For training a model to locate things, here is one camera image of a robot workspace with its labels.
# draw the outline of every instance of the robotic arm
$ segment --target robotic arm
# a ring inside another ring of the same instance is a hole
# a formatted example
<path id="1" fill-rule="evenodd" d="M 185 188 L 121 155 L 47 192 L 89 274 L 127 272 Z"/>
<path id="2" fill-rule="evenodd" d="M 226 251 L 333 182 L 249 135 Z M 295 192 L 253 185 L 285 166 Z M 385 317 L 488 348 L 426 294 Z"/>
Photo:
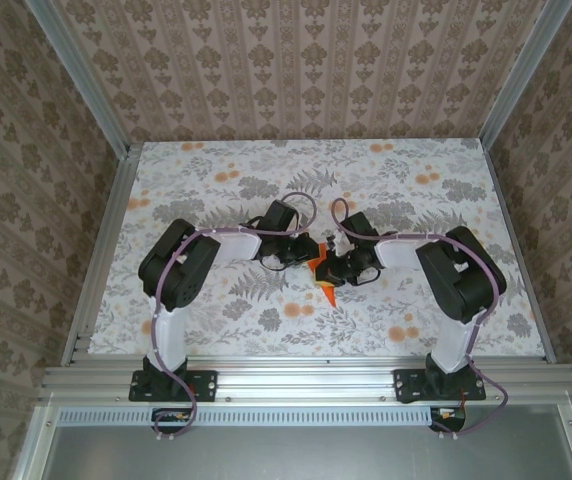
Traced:
<path id="1" fill-rule="evenodd" d="M 318 283 L 359 286 L 376 280 L 384 268 L 421 268 L 437 304 L 448 317 L 441 322 L 437 342 L 426 358 L 426 369 L 394 372 L 397 399 L 403 403 L 458 400 L 462 398 L 462 392 L 471 400 L 484 399 L 483 382 L 468 365 L 467 357 L 477 328 L 476 320 L 493 303 L 493 288 L 478 261 L 446 239 L 467 248 L 481 260 L 494 277 L 499 295 L 506 291 L 506 279 L 473 233 L 459 226 L 446 233 L 444 240 L 377 240 L 381 237 L 361 212 L 347 217 L 340 226 L 349 234 L 352 249 L 338 255 L 333 248 L 334 238 L 329 238 L 331 250 L 315 269 Z M 361 274 L 368 269 L 377 270 L 377 276 L 360 282 Z"/>
<path id="2" fill-rule="evenodd" d="M 161 312 L 154 322 L 157 352 L 164 365 L 175 375 L 186 379 L 195 387 L 195 396 L 201 401 L 214 399 L 214 388 L 200 388 L 216 372 L 186 371 L 184 331 L 190 310 L 187 307 L 199 294 L 215 262 L 257 260 L 263 264 L 267 257 L 276 257 L 282 268 L 297 265 L 319 256 L 319 245 L 308 233 L 298 235 L 271 235 L 267 232 L 286 232 L 299 212 L 284 201 L 275 200 L 265 215 L 251 219 L 232 231 L 204 233 L 193 240 L 184 255 L 170 268 L 161 291 Z M 173 253 L 191 235 L 195 227 L 183 219 L 175 220 L 157 241 L 140 264 L 138 276 L 149 296 L 151 312 L 156 307 L 155 293 L 162 272 Z M 143 369 L 135 372 L 129 398 L 132 401 L 182 401 L 185 393 L 162 370 L 157 355 L 149 349 Z"/>

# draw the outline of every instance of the gray leaf pattern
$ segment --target gray leaf pattern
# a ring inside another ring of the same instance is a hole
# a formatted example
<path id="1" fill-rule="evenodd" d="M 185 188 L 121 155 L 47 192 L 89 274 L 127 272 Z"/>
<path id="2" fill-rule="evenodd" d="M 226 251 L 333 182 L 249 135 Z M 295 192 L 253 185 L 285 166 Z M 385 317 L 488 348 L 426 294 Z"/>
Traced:
<path id="1" fill-rule="evenodd" d="M 453 173 L 453 164 L 462 168 Z M 90 351 L 147 350 L 150 311 L 137 268 L 173 220 L 185 218 L 197 227 L 234 226 L 264 214 L 274 199 L 298 189 L 317 202 L 310 234 L 318 241 L 335 231 L 329 208 L 340 196 L 351 213 L 364 212 L 381 233 L 444 233 L 467 225 L 499 262 L 508 282 L 475 352 L 541 355 L 492 185 L 476 139 L 147 143 Z M 287 202 L 302 221 L 310 218 L 306 199 Z M 344 212 L 337 214 L 343 218 Z M 333 309 L 306 265 L 272 272 L 257 262 L 216 263 L 188 307 L 188 352 L 425 355 L 444 319 L 426 277 L 412 269 L 384 270 L 373 284 L 337 289 L 336 298 Z"/>

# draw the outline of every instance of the wire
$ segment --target wire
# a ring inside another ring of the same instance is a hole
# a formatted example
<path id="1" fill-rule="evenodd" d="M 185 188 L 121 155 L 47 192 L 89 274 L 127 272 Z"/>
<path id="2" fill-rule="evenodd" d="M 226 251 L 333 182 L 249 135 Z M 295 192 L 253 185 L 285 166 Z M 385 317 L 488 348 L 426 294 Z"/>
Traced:
<path id="1" fill-rule="evenodd" d="M 157 281 L 157 288 L 155 290 L 155 312 L 153 313 L 153 320 L 151 322 L 151 332 L 150 332 L 151 343 L 153 346 L 153 354 L 154 354 L 155 360 L 157 360 L 157 364 L 161 368 L 162 372 L 164 372 L 166 375 L 168 375 L 170 378 L 172 378 L 175 382 L 177 382 L 180 387 L 182 387 L 182 389 L 186 392 L 186 395 L 188 395 L 188 398 L 190 399 L 190 403 L 191 403 L 190 417 L 188 418 L 188 421 L 186 422 L 184 427 L 179 432 L 177 432 L 177 435 L 181 435 L 184 432 L 186 432 L 188 430 L 188 428 L 195 421 L 195 418 L 197 416 L 197 399 L 195 398 L 195 395 L 193 394 L 191 389 L 188 387 L 188 385 L 186 385 L 186 382 L 184 382 L 181 378 L 179 378 L 177 375 L 175 375 L 166 366 L 166 364 L 164 363 L 164 359 L 162 358 L 162 356 L 159 353 L 159 347 L 158 347 L 158 343 L 157 343 L 157 329 L 155 328 L 155 326 L 157 324 L 157 319 L 159 318 L 159 314 L 162 310 L 162 301 L 161 301 L 162 289 L 164 287 L 164 282 L 166 281 L 166 277 L 168 277 L 168 273 L 170 272 L 171 268 L 173 267 L 173 265 L 175 264 L 177 259 L 182 255 L 182 253 L 184 253 L 186 248 L 188 248 L 188 246 L 191 244 L 191 242 L 193 242 L 198 237 L 200 237 L 204 234 L 243 232 L 243 233 L 251 233 L 251 234 L 255 234 L 255 235 L 256 234 L 262 234 L 262 235 L 290 236 L 290 235 L 298 235 L 300 233 L 304 233 L 304 231 L 306 231 L 306 229 L 308 227 L 310 227 L 313 224 L 313 222 L 315 221 L 315 219 L 317 218 L 317 203 L 315 202 L 315 199 L 312 196 L 310 196 L 309 194 L 307 194 L 305 192 L 290 192 L 290 193 L 288 193 L 282 197 L 282 201 L 286 200 L 287 198 L 293 197 L 293 196 L 302 196 L 304 198 L 307 198 L 312 204 L 313 213 L 310 217 L 310 220 L 308 221 L 308 223 L 306 225 L 298 227 L 295 230 L 290 230 L 290 231 L 285 231 L 285 232 L 272 232 L 272 231 L 268 231 L 268 230 L 255 230 L 252 228 L 242 227 L 242 226 L 239 226 L 239 227 L 204 228 L 204 229 L 196 230 L 194 233 L 189 235 L 188 238 L 186 238 L 186 240 L 184 240 L 182 242 L 182 244 L 179 246 L 179 248 L 177 250 L 175 250 L 175 252 L 173 252 L 173 254 L 170 257 L 170 260 L 168 260 L 168 263 L 164 267 L 164 270 L 162 270 L 161 275 L 159 276 L 159 280 Z M 172 436 L 174 438 L 176 435 L 164 434 L 159 430 L 159 418 L 160 418 L 160 416 L 157 416 L 157 418 L 155 419 L 154 426 L 153 426 L 153 430 L 157 434 L 157 437 L 162 438 L 164 436 L 165 437 L 171 437 Z"/>
<path id="2" fill-rule="evenodd" d="M 264 267 L 266 270 L 270 271 L 270 272 L 283 272 L 284 270 L 286 270 L 288 268 L 287 265 L 284 265 L 282 268 L 270 268 L 267 267 L 266 265 L 264 265 L 264 259 L 260 258 L 259 259 L 259 264 Z"/>
<path id="3" fill-rule="evenodd" d="M 253 217 L 253 218 L 251 218 L 250 220 L 248 220 L 248 221 L 245 223 L 245 225 L 252 225 L 253 223 L 255 223 L 255 222 L 261 220 L 262 218 L 264 218 L 264 217 L 262 217 L 261 215 L 257 215 L 256 217 Z"/>
<path id="4" fill-rule="evenodd" d="M 368 283 L 373 283 L 376 282 L 377 280 L 379 280 L 379 277 L 382 276 L 382 271 L 381 270 L 377 270 L 377 275 L 375 275 L 374 278 L 371 278 L 370 280 L 366 280 L 365 282 L 362 283 L 358 283 L 357 285 L 355 285 L 356 287 L 361 287 L 362 285 L 366 285 Z"/>
<path id="5" fill-rule="evenodd" d="M 346 218 L 348 218 L 348 211 L 349 211 L 348 202 L 341 197 L 333 200 L 333 203 L 331 204 L 331 207 L 330 207 L 330 214 L 331 214 L 331 217 L 333 217 L 333 222 L 335 222 L 335 225 L 337 226 L 337 228 L 339 228 L 346 235 L 350 235 L 354 238 L 359 238 L 362 240 L 421 240 L 421 239 L 441 240 L 441 241 L 444 241 L 446 243 L 453 245 L 454 247 L 457 247 L 459 250 L 461 250 L 466 255 L 468 255 L 470 258 L 472 258 L 473 261 L 479 265 L 479 267 L 482 269 L 482 271 L 488 277 L 488 281 L 490 282 L 491 288 L 493 290 L 493 301 L 491 302 L 490 306 L 486 309 L 486 311 L 483 312 L 479 317 L 477 317 L 477 320 L 475 320 L 475 325 L 473 326 L 473 331 L 472 331 L 470 339 L 468 341 L 468 345 L 466 346 L 466 361 L 468 362 L 468 366 L 471 368 L 471 370 L 473 370 L 473 372 L 475 372 L 477 375 L 479 375 L 482 379 L 486 380 L 486 382 L 491 384 L 493 387 L 498 389 L 502 393 L 504 398 L 503 398 L 502 402 L 499 404 L 499 406 L 492 413 L 490 413 L 488 415 L 488 417 L 486 417 L 484 420 L 482 420 L 478 424 L 473 425 L 472 427 L 465 428 L 459 432 L 455 433 L 452 430 L 450 430 L 449 428 L 445 427 L 444 425 L 442 425 L 438 422 L 433 422 L 435 425 L 437 425 L 438 427 L 440 427 L 441 429 L 443 429 L 447 433 L 452 434 L 453 437 L 455 437 L 456 435 L 460 436 L 460 435 L 466 435 L 468 433 L 472 433 L 472 432 L 476 431 L 478 428 L 481 428 L 482 426 L 486 425 L 489 421 L 491 421 L 494 417 L 496 417 L 502 411 L 502 409 L 506 406 L 506 404 L 508 403 L 508 392 L 506 391 L 506 389 L 504 387 L 502 387 L 501 385 L 499 385 L 494 380 L 491 380 L 486 375 L 484 375 L 475 366 L 475 362 L 473 361 L 473 358 L 471 356 L 471 352 L 473 351 L 473 347 L 475 345 L 475 340 L 477 339 L 477 335 L 479 333 L 479 328 L 481 327 L 482 322 L 484 320 L 486 320 L 493 313 L 493 311 L 497 307 L 497 304 L 499 303 L 499 286 L 498 286 L 497 280 L 495 279 L 495 276 L 491 272 L 490 268 L 488 267 L 488 265 L 486 265 L 484 263 L 484 261 L 479 257 L 479 255 L 477 255 L 475 252 L 473 252 L 469 247 L 467 247 L 466 245 L 464 245 L 461 242 L 458 242 L 457 240 L 453 240 L 452 238 L 449 238 L 445 235 L 440 235 L 438 233 L 393 233 L 391 235 L 361 235 L 359 233 L 352 232 L 348 228 L 344 227 L 341 224 L 341 222 L 337 219 L 337 215 L 335 215 L 335 207 L 337 206 L 337 204 L 339 202 L 344 204 L 344 208 L 345 208 L 344 220 Z"/>

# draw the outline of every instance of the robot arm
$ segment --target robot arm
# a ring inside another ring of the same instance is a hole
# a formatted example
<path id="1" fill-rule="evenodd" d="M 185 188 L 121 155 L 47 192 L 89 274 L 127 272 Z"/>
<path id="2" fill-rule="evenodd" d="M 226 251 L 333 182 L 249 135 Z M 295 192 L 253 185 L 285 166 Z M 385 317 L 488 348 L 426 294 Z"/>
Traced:
<path id="1" fill-rule="evenodd" d="M 341 225 L 350 232 L 379 237 L 362 212 L 346 218 Z M 502 272 L 468 228 L 456 227 L 446 237 L 475 253 L 495 278 L 499 294 L 506 291 Z M 469 384 L 475 386 L 477 383 L 468 367 L 466 354 L 477 316 L 493 302 L 493 290 L 486 273 L 471 257 L 443 240 L 366 240 L 351 236 L 348 240 L 353 247 L 351 250 L 343 255 L 331 250 L 327 259 L 318 265 L 315 270 L 318 283 L 359 286 L 369 283 L 360 282 L 360 275 L 367 269 L 421 268 L 437 304 L 448 317 L 441 322 L 437 342 L 426 360 L 425 372 L 419 376 L 421 378 L 411 377 L 413 385 L 400 382 L 403 389 L 398 388 L 398 399 L 461 398 L 462 386 L 468 388 Z"/>
<path id="2" fill-rule="evenodd" d="M 184 330 L 190 310 L 185 307 L 199 294 L 213 263 L 233 260 L 263 262 L 265 258 L 274 256 L 286 268 L 318 257 L 319 246 L 308 233 L 296 236 L 265 233 L 285 232 L 295 218 L 299 218 L 297 210 L 275 200 L 265 215 L 242 224 L 244 231 L 213 231 L 199 236 L 187 247 L 185 255 L 173 264 L 164 281 L 161 292 L 163 308 L 154 327 L 157 353 L 170 371 L 182 378 L 186 374 Z M 173 253 L 195 231 L 195 227 L 186 220 L 175 220 L 141 263 L 138 276 L 149 297 L 151 313 L 155 311 L 155 292 L 163 270 Z M 174 392 L 171 397 L 181 395 L 176 384 L 161 370 L 157 356 L 149 349 L 138 387 L 157 390 L 161 395 L 170 389 Z"/>

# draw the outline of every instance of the black mounting plate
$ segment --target black mounting plate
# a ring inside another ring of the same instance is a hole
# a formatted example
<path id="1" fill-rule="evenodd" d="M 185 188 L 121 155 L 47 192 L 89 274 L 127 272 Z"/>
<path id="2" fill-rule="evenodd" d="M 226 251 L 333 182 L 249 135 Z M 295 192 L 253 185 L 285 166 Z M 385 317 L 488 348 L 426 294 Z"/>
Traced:
<path id="1" fill-rule="evenodd" d="M 186 392 L 180 388 L 177 395 L 171 398 L 167 391 L 153 392 L 146 385 L 147 374 L 143 370 L 133 373 L 128 399 L 131 402 L 189 402 Z M 217 371 L 188 370 L 184 379 L 198 402 L 214 402 L 217 394 Z"/>
<path id="2" fill-rule="evenodd" d="M 397 401 L 401 403 L 431 400 L 461 402 L 463 396 L 466 397 L 466 401 L 486 400 L 484 382 L 471 369 L 464 368 L 451 375 L 457 375 L 457 388 L 450 389 L 450 393 L 437 395 L 431 389 L 426 388 L 428 383 L 426 369 L 407 368 L 394 370 L 393 386 L 395 387 Z"/>

